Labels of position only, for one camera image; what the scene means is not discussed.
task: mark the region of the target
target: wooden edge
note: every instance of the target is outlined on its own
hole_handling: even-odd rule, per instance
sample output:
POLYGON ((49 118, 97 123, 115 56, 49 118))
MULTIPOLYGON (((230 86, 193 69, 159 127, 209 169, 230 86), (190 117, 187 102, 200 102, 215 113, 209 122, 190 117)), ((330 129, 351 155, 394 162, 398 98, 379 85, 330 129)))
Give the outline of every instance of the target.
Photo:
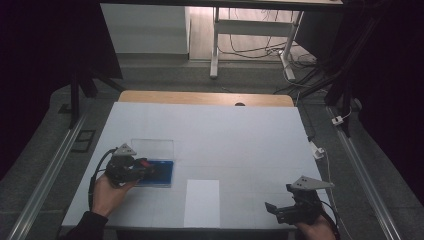
POLYGON ((127 90, 121 93, 119 102, 144 102, 168 104, 204 104, 234 106, 294 107, 288 95, 200 93, 200 92, 161 92, 127 90))

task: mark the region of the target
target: white wall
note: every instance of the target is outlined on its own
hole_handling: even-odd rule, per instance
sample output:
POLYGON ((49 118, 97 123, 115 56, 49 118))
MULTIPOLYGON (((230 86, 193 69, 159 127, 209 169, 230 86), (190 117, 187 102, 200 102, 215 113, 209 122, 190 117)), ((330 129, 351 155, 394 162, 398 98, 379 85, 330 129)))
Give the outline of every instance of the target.
POLYGON ((189 52, 188 7, 101 4, 116 53, 189 52))

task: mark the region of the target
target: white card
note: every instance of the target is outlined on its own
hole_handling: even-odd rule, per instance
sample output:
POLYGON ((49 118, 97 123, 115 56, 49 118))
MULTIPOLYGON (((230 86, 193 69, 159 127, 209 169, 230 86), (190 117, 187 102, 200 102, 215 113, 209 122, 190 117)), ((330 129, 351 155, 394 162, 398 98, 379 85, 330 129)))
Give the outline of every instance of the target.
POLYGON ((186 228, 220 228, 219 180, 187 180, 186 228))

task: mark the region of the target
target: black sleeve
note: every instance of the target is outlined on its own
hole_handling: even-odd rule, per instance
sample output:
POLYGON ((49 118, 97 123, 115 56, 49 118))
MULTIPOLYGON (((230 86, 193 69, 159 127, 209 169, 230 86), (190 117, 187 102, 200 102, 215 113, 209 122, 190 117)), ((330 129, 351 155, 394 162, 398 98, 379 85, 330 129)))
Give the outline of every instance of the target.
POLYGON ((103 230, 108 219, 93 212, 85 212, 76 227, 71 229, 60 240, 102 240, 103 230))

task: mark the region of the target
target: hand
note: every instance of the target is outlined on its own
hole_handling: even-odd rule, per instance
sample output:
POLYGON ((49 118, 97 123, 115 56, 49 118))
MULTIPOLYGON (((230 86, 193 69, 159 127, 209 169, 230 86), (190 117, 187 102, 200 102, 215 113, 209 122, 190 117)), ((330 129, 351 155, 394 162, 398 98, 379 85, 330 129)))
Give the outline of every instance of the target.
POLYGON ((137 184, 135 182, 128 182, 125 185, 115 188, 109 182, 106 175, 100 176, 96 180, 93 194, 93 208, 92 212, 108 217, 113 210, 115 210, 125 198, 128 190, 137 184))
POLYGON ((307 240, 335 240, 330 224, 323 216, 319 216, 313 225, 306 223, 294 224, 303 232, 307 240))

